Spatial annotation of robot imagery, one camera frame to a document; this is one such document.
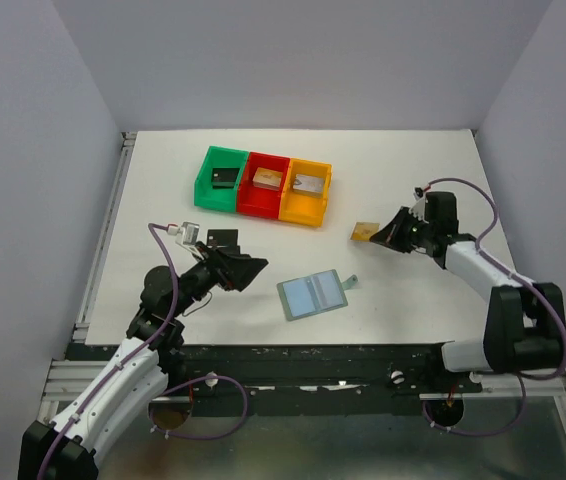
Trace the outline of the black credit card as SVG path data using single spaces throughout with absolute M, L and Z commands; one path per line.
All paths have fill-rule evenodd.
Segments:
M 237 229 L 209 229 L 206 245 L 209 247 L 235 247 L 238 245 Z

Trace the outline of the gold VIP card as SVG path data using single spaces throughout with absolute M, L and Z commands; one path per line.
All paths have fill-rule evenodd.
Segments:
M 356 242 L 369 242 L 370 238 L 379 231 L 379 228 L 379 223 L 356 222 L 350 239 Z

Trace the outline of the sage green card holder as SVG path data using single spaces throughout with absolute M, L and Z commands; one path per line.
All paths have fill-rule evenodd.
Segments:
M 345 292 L 358 281 L 357 275 L 341 280 L 332 269 L 278 283 L 276 288 L 286 320 L 295 321 L 347 307 Z

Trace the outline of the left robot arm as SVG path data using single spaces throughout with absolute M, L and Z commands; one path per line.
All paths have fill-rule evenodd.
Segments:
M 181 347 L 179 316 L 214 287 L 243 291 L 267 266 L 262 258 L 228 253 L 198 242 L 195 264 L 183 274 L 171 261 L 144 278 L 139 309 L 126 336 L 88 387 L 51 421 L 25 431 L 21 479 L 95 479 L 132 420 L 168 389 L 170 379 L 191 386 Z

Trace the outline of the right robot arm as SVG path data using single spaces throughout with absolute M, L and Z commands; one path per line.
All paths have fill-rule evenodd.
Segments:
M 506 273 L 484 258 L 476 238 L 459 231 L 457 199 L 451 192 L 427 192 L 370 237 L 395 252 L 420 250 L 443 270 L 468 284 L 486 303 L 483 336 L 441 347 L 450 372 L 523 373 L 558 368 L 564 340 L 553 312 L 562 315 L 562 292 L 552 283 L 535 283 Z

